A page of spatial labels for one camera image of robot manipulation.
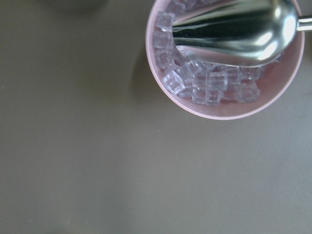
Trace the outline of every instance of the gray table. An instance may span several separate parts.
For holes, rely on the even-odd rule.
[[[154,81],[152,4],[1,0],[0,233],[310,234],[312,34],[277,102],[208,120]]]

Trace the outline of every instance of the pink bowl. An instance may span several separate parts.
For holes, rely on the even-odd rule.
[[[156,18],[159,11],[163,11],[168,6],[170,0],[156,0],[149,16],[146,30],[146,52],[147,59],[152,73],[161,87],[162,91],[178,106],[194,115],[210,119],[230,120],[253,115],[275,102],[288,88],[294,79],[304,49],[304,33],[297,32],[296,37],[289,47],[285,50],[283,59],[280,63],[268,65],[264,77],[257,82],[261,94],[256,102],[236,103],[222,102],[218,106],[204,106],[193,104],[188,99],[182,99],[169,93],[163,85],[162,78],[164,73],[156,66],[153,48],[153,32],[155,30]],[[297,11],[300,13],[299,6],[293,0]]]

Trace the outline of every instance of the metal scoop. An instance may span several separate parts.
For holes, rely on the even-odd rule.
[[[291,0],[224,0],[177,18],[173,37],[189,59],[255,67],[304,30],[312,30],[312,18],[298,17]]]

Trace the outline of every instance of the scoop handle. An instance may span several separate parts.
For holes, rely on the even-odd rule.
[[[298,18],[297,31],[312,30],[312,16],[301,16]]]

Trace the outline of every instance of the pink bowl rim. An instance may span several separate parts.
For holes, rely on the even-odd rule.
[[[149,48],[149,42],[150,42],[150,36],[149,35],[152,33],[151,31],[153,31],[153,29],[154,29],[152,16],[155,14],[155,11],[158,9],[158,6],[161,5],[163,2],[166,2],[166,1],[168,1],[168,0],[156,0],[154,5],[153,5],[153,7],[152,7],[152,10],[151,10],[150,15],[149,15],[147,27],[146,27],[145,47],[146,47],[147,60],[148,60],[150,69],[152,71],[152,74],[153,74],[156,82],[158,83],[158,85],[162,89],[162,91],[168,96],[168,98],[170,98],[176,105],[178,105],[182,109],[184,109],[184,110],[186,110],[186,111],[188,111],[188,112],[190,112],[190,113],[192,113],[192,114],[194,114],[196,116],[199,116],[199,117],[208,118],[208,119],[216,119],[216,120],[234,120],[234,119],[245,118],[245,117],[254,115],[254,114],[262,111],[263,109],[265,109],[268,106],[270,106],[271,104],[273,104],[277,99],[279,99],[282,96],[282,94],[288,89],[288,87],[292,83],[293,79],[295,78],[295,76],[296,76],[296,74],[297,74],[297,72],[299,70],[301,61],[302,61],[303,52],[304,52],[304,46],[305,46],[305,33],[304,32],[299,32],[299,33],[302,34],[302,37],[301,37],[301,46],[300,46],[300,52],[299,52],[299,59],[297,60],[295,69],[293,70],[292,74],[290,75],[290,78],[289,78],[288,82],[286,83],[286,85],[284,86],[284,88],[280,92],[278,92],[276,94],[276,96],[273,97],[266,104],[264,104],[264,105],[262,105],[262,106],[260,106],[260,107],[258,107],[256,109],[254,109],[252,111],[249,111],[249,112],[246,112],[246,113],[243,113],[243,114],[240,114],[240,115],[219,117],[219,116],[212,116],[212,115],[206,115],[206,114],[203,114],[203,113],[199,113],[197,111],[194,111],[194,110],[186,107],[185,105],[181,104],[180,102],[178,102],[166,90],[166,88],[163,86],[163,84],[160,82],[160,80],[157,79],[157,73],[156,73],[154,65],[152,64],[153,53],[152,53],[152,50]],[[293,3],[294,3],[294,5],[295,5],[295,7],[297,9],[298,14],[301,15],[301,10],[299,8],[299,5],[298,5],[297,1],[293,0]]]

